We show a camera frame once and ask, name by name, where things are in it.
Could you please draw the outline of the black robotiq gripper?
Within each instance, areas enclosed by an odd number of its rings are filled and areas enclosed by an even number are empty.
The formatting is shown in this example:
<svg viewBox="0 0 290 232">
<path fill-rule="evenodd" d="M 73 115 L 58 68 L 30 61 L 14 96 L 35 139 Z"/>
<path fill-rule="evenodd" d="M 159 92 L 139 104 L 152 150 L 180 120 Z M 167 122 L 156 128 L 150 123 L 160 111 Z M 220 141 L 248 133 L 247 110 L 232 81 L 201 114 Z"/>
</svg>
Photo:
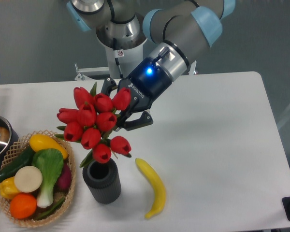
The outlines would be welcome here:
<svg viewBox="0 0 290 232">
<path fill-rule="evenodd" d="M 171 85 L 172 81 L 167 72 L 152 62 L 152 58 L 145 58 L 129 75 L 119 81 L 119 89 L 129 88 L 131 98 L 137 98 L 137 103 L 132 104 L 130 112 L 119 114 L 114 131 L 125 129 L 132 131 L 153 124 L 153 118 L 147 109 Z M 101 93 L 110 96 L 117 89 L 117 83 L 111 77 L 105 78 Z M 127 121 L 132 113 L 141 112 L 138 119 Z"/>
</svg>

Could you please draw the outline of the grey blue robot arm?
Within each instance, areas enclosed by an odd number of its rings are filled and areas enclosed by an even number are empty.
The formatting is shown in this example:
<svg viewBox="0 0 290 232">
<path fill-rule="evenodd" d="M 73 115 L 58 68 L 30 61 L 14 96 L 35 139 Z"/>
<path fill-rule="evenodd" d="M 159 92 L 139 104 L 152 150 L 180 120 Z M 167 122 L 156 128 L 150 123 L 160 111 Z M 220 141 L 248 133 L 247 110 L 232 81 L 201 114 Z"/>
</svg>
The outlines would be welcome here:
<svg viewBox="0 0 290 232">
<path fill-rule="evenodd" d="M 82 31 L 95 30 L 109 77 L 102 92 L 126 87 L 131 103 L 115 129 L 152 124 L 152 103 L 184 72 L 194 73 L 201 53 L 222 34 L 233 0 L 186 0 L 168 10 L 138 14 L 132 0 L 70 0 L 67 9 Z"/>
</svg>

